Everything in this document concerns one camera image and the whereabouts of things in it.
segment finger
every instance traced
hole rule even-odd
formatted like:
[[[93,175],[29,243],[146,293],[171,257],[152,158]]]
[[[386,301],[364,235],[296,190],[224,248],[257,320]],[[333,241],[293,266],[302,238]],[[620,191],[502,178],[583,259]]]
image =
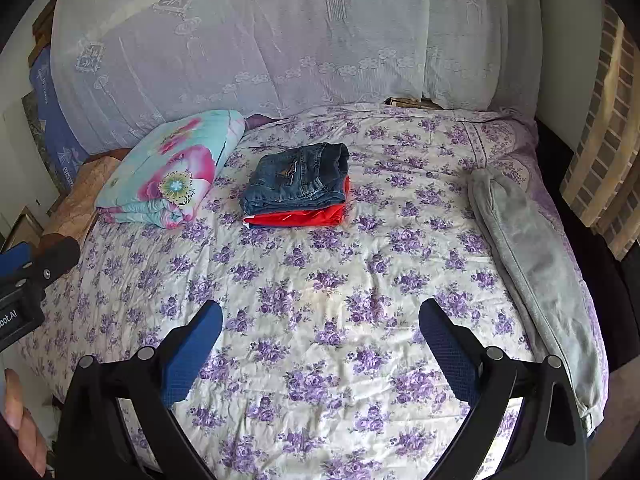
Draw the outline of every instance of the finger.
[[[44,476],[44,472],[47,469],[47,443],[40,431],[36,430],[36,451],[33,462],[33,468],[40,476]]]
[[[11,368],[4,371],[6,379],[6,399],[4,400],[4,418],[14,431],[20,430],[22,421],[22,385],[20,377]]]
[[[31,418],[31,413],[29,413],[29,410],[24,410],[24,416],[18,431],[18,447],[32,466],[35,462],[37,434],[38,428]]]

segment floral bedsheet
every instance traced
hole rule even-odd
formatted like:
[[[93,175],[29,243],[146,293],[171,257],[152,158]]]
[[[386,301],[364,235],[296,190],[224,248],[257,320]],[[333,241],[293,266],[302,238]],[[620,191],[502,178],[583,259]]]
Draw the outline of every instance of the floral bedsheet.
[[[466,176],[501,168],[561,230],[534,136],[534,125],[506,112],[379,105],[314,108],[252,130],[192,223],[97,224],[80,264],[47,291],[46,320],[23,338],[22,354],[64,399],[82,355],[120,360],[156,346],[213,298],[223,333],[174,412],[217,478],[422,479],[468,405],[418,330],[420,304],[433,296],[482,344],[532,358],[469,207]],[[344,222],[245,228],[238,197],[260,157],[322,141],[351,153]],[[133,410],[124,410],[152,463]],[[517,413],[516,401],[482,476],[497,466]]]

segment screw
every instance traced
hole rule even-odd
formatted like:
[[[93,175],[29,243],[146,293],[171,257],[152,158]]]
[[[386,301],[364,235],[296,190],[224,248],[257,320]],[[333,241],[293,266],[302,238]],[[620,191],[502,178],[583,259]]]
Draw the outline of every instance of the screw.
[[[94,356],[85,355],[78,361],[78,366],[81,368],[88,368],[94,363]]]
[[[138,350],[138,353],[136,355],[141,361],[147,361],[151,359],[155,353],[156,351],[152,346],[143,346],[140,350]]]
[[[502,359],[504,352],[497,346],[489,346],[489,348],[486,349],[486,355],[489,359],[499,361],[500,359]]]
[[[546,362],[552,368],[560,368],[562,366],[562,360],[557,355],[550,355]]]

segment folded red fabric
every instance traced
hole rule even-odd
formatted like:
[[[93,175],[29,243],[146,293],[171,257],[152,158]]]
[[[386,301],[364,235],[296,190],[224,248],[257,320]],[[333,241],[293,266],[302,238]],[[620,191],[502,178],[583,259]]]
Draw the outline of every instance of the folded red fabric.
[[[344,194],[349,193],[349,177],[344,179]],[[307,211],[281,211],[244,217],[245,224],[266,227],[306,227],[338,225],[344,218],[346,204],[335,204],[323,209]]]

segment gray sweatpants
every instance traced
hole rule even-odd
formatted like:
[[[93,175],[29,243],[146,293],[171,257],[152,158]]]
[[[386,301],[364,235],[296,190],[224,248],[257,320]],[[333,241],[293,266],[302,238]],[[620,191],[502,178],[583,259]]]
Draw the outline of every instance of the gray sweatpants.
[[[561,235],[520,186],[497,170],[475,170],[468,194],[535,358],[542,361],[555,354],[562,359],[578,413],[591,433],[603,419],[600,363],[582,291]]]

